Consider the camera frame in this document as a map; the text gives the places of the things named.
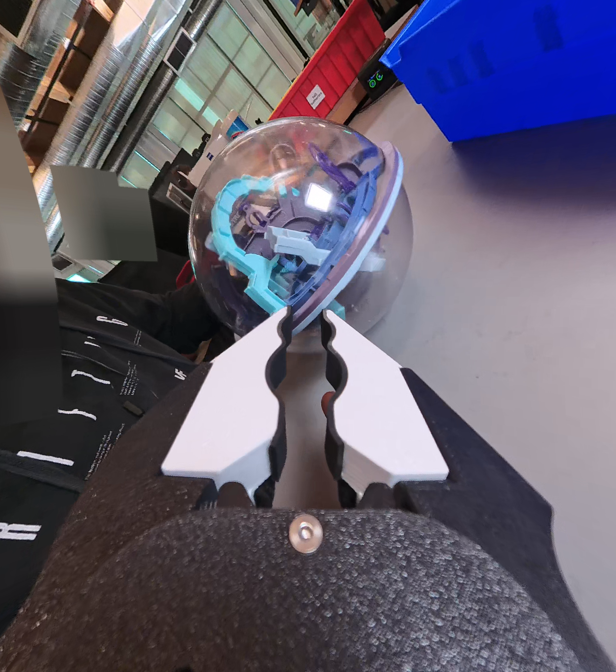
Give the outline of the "red plastic bin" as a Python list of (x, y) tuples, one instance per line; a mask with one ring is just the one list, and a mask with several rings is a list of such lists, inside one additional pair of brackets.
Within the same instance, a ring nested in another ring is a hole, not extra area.
[(385, 33), (368, 1), (354, 1), (269, 117), (326, 119)]

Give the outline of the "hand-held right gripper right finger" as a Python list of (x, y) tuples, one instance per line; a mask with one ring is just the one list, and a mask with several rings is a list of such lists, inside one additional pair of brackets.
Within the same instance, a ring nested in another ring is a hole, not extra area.
[(341, 505), (355, 507), (371, 485), (443, 483), (449, 469), (405, 370), (332, 310), (320, 315), (326, 377), (325, 457)]

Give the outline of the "blue plastic bin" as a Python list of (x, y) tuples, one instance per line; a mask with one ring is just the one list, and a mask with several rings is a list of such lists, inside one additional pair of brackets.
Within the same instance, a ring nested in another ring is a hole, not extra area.
[(450, 142), (616, 115), (616, 1), (426, 1), (381, 61)]

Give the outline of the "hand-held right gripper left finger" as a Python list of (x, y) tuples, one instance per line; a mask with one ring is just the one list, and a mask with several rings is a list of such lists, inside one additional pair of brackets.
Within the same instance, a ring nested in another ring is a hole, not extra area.
[(161, 464), (166, 476), (241, 485), (271, 507), (286, 463), (286, 376), (292, 310), (281, 309), (210, 362), (194, 402)]

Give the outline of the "clear plastic maze ball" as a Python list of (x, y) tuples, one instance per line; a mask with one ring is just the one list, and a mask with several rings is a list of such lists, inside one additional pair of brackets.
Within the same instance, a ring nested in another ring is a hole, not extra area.
[(411, 260), (404, 161), (392, 143), (307, 117), (243, 133), (212, 161), (189, 213), (195, 283), (237, 338), (289, 308), (292, 348), (319, 347), (330, 310), (366, 334)]

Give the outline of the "small black digital timer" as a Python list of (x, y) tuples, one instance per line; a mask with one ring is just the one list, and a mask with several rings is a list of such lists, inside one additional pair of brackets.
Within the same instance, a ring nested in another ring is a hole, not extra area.
[(377, 100), (398, 83), (396, 74), (381, 62), (380, 56), (372, 55), (358, 73), (358, 82), (366, 96)]

